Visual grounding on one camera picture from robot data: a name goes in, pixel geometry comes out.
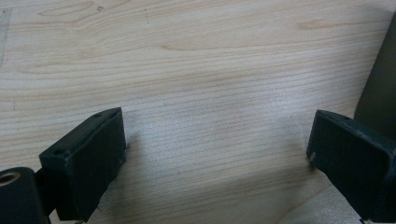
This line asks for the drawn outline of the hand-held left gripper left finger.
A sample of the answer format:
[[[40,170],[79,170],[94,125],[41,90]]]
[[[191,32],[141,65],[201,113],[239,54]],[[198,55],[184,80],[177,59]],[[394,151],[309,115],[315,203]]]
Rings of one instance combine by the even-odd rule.
[[[96,113],[39,155],[45,211],[87,221],[126,161],[122,110]]]

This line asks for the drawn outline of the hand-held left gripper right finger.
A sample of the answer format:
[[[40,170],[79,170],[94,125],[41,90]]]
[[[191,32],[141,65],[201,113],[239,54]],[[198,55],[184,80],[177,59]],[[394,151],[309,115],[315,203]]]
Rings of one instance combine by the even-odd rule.
[[[396,142],[349,117],[316,112],[306,155],[361,219],[396,223]]]

